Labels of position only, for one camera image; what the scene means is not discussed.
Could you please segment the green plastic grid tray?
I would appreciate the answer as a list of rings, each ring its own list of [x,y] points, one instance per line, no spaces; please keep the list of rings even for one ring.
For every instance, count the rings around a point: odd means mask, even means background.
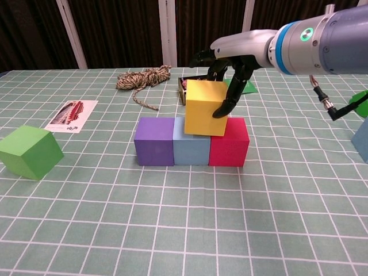
[[[368,95],[368,90],[361,91],[355,95],[353,95],[349,103],[353,103],[355,101],[360,100],[363,96]],[[364,102],[360,103],[357,108],[354,109],[355,113],[359,115],[362,118],[368,117],[368,99],[366,99]]]

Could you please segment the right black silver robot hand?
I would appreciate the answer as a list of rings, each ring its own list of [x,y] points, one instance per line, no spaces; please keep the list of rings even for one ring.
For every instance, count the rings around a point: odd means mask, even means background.
[[[208,69],[207,80],[221,81],[229,66],[235,72],[221,106],[213,118],[223,118],[230,114],[237,105],[242,92],[253,72],[272,66],[267,51],[277,31],[261,29],[232,34],[216,39],[209,49],[199,51],[189,61],[189,67],[201,62],[212,62]]]

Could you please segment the white postcard with red picture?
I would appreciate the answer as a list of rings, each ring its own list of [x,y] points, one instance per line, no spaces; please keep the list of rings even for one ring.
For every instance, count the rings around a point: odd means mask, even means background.
[[[96,100],[67,101],[44,129],[58,133],[79,133],[97,103]]]

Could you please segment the light blue foam cube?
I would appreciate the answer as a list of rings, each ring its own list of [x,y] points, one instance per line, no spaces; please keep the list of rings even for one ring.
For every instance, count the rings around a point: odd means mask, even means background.
[[[174,164],[181,166],[207,166],[210,154],[210,136],[187,135],[185,118],[176,117],[172,135]]]
[[[355,132],[351,142],[362,160],[368,164],[368,117]]]

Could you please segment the green checkered tablecloth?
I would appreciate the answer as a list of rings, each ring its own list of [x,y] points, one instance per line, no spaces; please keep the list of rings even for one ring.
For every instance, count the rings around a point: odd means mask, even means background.
[[[233,116],[246,121],[243,167],[141,167],[142,117],[182,116],[172,68],[140,92],[120,69],[0,75],[0,139],[45,127],[64,103],[95,100],[79,133],[56,133],[64,158],[42,180],[0,163],[0,276],[368,276],[368,164],[305,76],[259,70]]]

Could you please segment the small black box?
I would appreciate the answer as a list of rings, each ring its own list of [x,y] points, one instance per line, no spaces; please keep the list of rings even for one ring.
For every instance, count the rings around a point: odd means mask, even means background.
[[[207,75],[183,76],[178,78],[179,96],[182,105],[186,105],[186,90],[188,80],[207,80]]]

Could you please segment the purple foam cube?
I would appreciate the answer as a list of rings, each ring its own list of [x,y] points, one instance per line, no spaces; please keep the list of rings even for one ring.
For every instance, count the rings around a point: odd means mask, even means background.
[[[173,166],[174,118],[142,117],[134,143],[140,166]]]

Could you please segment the pink foam cube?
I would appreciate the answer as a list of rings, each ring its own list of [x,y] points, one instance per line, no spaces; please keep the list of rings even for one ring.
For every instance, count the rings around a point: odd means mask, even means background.
[[[212,136],[209,165],[219,167],[243,167],[250,138],[243,118],[228,118],[224,136]]]

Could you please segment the dark pleated curtain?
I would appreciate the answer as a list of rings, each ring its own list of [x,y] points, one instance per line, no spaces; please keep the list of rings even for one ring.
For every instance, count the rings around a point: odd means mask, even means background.
[[[177,64],[242,31],[248,0],[174,0]],[[252,29],[277,29],[359,0],[255,0]],[[163,64],[159,0],[67,0],[88,68]],[[56,0],[0,0],[0,72],[78,68]]]

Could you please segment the green foam cube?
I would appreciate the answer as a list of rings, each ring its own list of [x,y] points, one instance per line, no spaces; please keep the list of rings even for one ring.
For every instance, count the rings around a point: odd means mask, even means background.
[[[41,180],[64,154],[52,132],[23,125],[0,139],[0,161],[16,175]]]

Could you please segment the yellow foam cube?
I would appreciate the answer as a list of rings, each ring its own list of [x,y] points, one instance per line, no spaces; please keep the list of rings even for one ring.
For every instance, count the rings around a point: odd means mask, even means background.
[[[224,136],[227,117],[213,118],[227,93],[224,82],[187,81],[185,133],[188,135]]]

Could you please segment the green foil packet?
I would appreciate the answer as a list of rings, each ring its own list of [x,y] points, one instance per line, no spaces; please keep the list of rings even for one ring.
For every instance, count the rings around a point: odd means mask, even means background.
[[[224,83],[229,87],[229,85],[231,84],[231,79],[224,79],[223,80]],[[257,93],[258,90],[257,88],[254,86],[254,84],[249,80],[246,84],[246,86],[244,87],[242,94],[251,94],[251,93]]]

